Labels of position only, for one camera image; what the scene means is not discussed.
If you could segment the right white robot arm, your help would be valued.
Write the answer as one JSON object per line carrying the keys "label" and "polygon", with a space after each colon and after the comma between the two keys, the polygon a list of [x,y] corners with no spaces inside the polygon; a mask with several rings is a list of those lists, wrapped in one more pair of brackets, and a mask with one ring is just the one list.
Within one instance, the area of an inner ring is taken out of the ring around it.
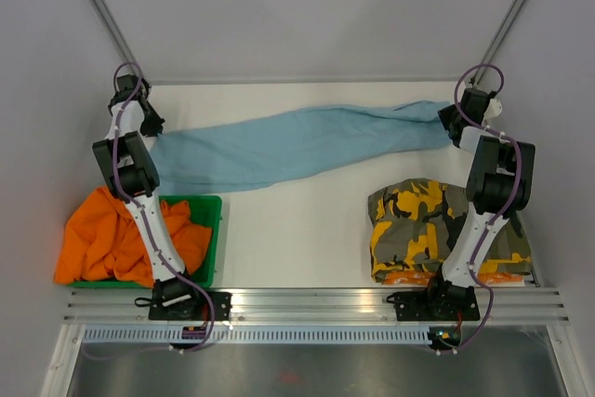
{"label": "right white robot arm", "polygon": [[430,280],[425,311],[443,319],[476,306],[474,287],[488,251],[512,215],[530,199],[536,146],[516,141],[483,122],[496,95],[467,87],[456,102],[439,111],[449,138],[473,154],[466,185],[468,211],[455,245]]}

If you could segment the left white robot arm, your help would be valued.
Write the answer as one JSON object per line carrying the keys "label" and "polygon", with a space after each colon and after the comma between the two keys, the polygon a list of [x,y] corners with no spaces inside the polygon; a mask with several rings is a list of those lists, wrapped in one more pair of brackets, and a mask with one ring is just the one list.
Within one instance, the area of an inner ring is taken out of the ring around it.
{"label": "left white robot arm", "polygon": [[152,296],[139,298],[136,305],[148,308],[154,321],[190,320],[201,312],[203,299],[190,285],[188,269],[165,225],[160,179],[145,145],[147,137],[163,132],[165,120],[149,102],[146,80],[134,74],[116,75],[114,85],[108,106],[110,129],[92,151],[109,192],[124,203],[149,257]]}

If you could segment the light blue trousers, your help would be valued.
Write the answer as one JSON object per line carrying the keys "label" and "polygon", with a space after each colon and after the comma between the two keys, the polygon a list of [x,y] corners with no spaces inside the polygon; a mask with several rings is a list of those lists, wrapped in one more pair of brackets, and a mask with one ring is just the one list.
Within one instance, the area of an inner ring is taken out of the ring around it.
{"label": "light blue trousers", "polygon": [[253,191],[389,153],[447,147],[438,115],[444,106],[309,107],[169,132],[154,142],[151,157],[167,195]]}

